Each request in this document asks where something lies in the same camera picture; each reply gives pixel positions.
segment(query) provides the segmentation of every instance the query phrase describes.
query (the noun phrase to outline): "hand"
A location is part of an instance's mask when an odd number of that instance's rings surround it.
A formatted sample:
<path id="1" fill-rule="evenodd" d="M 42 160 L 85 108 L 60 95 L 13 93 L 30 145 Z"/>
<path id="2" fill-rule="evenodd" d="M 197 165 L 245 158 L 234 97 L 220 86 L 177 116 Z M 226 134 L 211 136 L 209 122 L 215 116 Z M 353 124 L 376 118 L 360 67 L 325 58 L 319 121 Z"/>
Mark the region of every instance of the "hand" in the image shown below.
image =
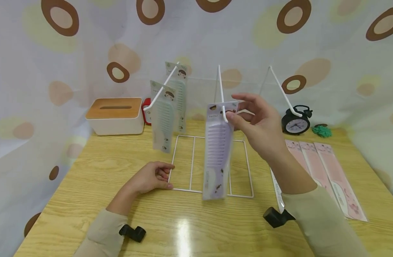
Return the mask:
<path id="1" fill-rule="evenodd" d="M 107 211 L 127 216 L 135 198 L 156 188 L 172 189 L 168 183 L 169 170 L 174 165 L 165 162 L 149 162 L 121 187 L 107 206 Z"/>
<path id="2" fill-rule="evenodd" d="M 153 189 L 173 189 L 168 183 L 168 174 L 174 165 L 165 162 L 149 162 L 142 167 L 125 185 L 130 191 L 145 194 Z"/>
<path id="3" fill-rule="evenodd" d="M 248 110 L 253 114 L 226 112 L 226 118 L 235 129 L 247 136 L 250 145 L 262 159 L 268 161 L 286 151 L 281 116 L 273 106 L 254 94 L 233 94 L 232 98 L 244 100 L 239 104 L 239 110 Z"/>

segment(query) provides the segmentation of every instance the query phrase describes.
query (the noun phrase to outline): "white tissue box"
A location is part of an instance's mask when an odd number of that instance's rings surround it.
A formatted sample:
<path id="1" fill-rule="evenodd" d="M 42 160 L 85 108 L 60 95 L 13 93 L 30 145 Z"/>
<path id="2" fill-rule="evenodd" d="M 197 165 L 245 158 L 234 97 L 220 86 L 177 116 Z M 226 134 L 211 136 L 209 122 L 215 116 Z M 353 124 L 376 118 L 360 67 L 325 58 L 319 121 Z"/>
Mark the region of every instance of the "white tissue box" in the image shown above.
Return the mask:
<path id="1" fill-rule="evenodd" d="M 144 129 L 141 103 L 139 97 L 98 98 L 85 119 L 97 135 L 141 134 Z"/>

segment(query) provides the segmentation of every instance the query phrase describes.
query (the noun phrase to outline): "wood grain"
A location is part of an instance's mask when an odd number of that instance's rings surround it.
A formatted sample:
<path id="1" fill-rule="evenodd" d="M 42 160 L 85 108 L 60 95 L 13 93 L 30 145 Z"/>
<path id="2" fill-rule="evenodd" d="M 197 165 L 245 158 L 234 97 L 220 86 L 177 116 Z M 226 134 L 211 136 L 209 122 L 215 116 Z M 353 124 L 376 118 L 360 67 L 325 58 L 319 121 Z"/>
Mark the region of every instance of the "wood grain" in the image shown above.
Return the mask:
<path id="1" fill-rule="evenodd" d="M 204 136 L 203 122 L 188 122 L 190 135 Z M 331 144 L 369 222 L 349 220 L 372 256 L 393 256 L 393 197 L 341 130 L 331 138 L 312 132 L 286 136 Z M 189 186 L 193 140 L 178 142 L 176 187 Z M 243 147 L 234 144 L 231 176 L 235 193 L 248 194 Z M 247 144 L 255 198 L 202 201 L 201 194 L 155 190 L 134 204 L 129 224 L 147 230 L 142 243 L 124 244 L 120 256 L 312 256 L 295 222 L 272 229 L 262 218 L 277 206 L 269 166 Z M 196 140 L 192 189 L 202 188 L 204 141 Z M 151 129 L 142 135 L 92 135 L 43 210 L 15 257 L 72 256 L 89 224 L 118 189 L 146 162 L 171 162 L 152 149 Z"/>
<path id="2" fill-rule="evenodd" d="M 133 119 L 138 116 L 142 99 L 99 98 L 94 101 L 85 115 L 88 120 L 95 119 Z"/>

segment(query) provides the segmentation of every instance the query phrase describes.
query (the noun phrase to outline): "black alarm clock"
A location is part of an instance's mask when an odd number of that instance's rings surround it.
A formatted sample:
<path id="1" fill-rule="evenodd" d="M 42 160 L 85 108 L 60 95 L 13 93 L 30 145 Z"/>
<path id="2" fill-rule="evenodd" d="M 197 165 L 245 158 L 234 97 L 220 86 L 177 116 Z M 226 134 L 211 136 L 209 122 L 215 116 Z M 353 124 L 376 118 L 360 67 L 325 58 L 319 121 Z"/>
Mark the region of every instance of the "black alarm clock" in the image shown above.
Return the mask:
<path id="1" fill-rule="evenodd" d="M 297 107 L 305 107 L 303 111 L 298 111 Z M 295 105 L 294 110 L 302 114 L 298 117 L 291 112 L 291 109 L 286 110 L 285 116 L 282 117 L 282 131 L 289 135 L 299 135 L 308 130 L 311 126 L 308 118 L 312 117 L 312 110 L 306 105 Z"/>

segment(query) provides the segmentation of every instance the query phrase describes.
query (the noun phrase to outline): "red object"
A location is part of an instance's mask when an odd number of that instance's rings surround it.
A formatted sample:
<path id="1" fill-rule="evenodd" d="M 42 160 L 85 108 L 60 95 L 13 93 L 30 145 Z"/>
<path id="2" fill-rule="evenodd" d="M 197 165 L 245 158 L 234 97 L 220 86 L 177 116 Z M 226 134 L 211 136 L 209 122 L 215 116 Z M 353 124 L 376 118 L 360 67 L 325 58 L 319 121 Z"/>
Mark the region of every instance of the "red object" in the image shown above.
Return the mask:
<path id="1" fill-rule="evenodd" d="M 151 104 L 151 98 L 146 98 L 142 103 L 142 116 L 144 117 L 144 122 L 146 125 L 151 125 L 151 109 L 148 111 L 144 111 L 145 107 L 148 107 Z"/>

